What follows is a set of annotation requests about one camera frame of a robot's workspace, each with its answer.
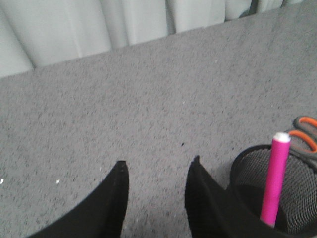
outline pink marker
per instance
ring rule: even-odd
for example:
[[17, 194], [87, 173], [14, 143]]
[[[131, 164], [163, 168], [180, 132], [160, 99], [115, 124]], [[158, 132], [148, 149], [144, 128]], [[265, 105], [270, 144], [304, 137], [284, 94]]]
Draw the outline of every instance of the pink marker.
[[272, 141], [261, 211], [261, 220], [272, 227], [275, 226], [290, 142], [291, 138], [285, 132], [275, 134]]

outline black mesh pen holder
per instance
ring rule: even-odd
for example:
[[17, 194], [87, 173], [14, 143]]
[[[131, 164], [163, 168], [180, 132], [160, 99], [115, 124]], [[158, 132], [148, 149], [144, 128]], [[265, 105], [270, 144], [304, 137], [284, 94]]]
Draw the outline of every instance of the black mesh pen holder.
[[[231, 167], [228, 191], [257, 217], [261, 214], [270, 148], [251, 147]], [[290, 152], [275, 224], [275, 229], [298, 238], [317, 235], [317, 171], [304, 161]]]

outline white curtain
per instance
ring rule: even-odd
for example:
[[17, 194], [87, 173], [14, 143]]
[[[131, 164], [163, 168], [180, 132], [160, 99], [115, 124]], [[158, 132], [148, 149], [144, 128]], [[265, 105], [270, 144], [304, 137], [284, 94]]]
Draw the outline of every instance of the white curtain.
[[[0, 77], [247, 15], [254, 0], [0, 0]], [[257, 0], [257, 12], [302, 0]]]

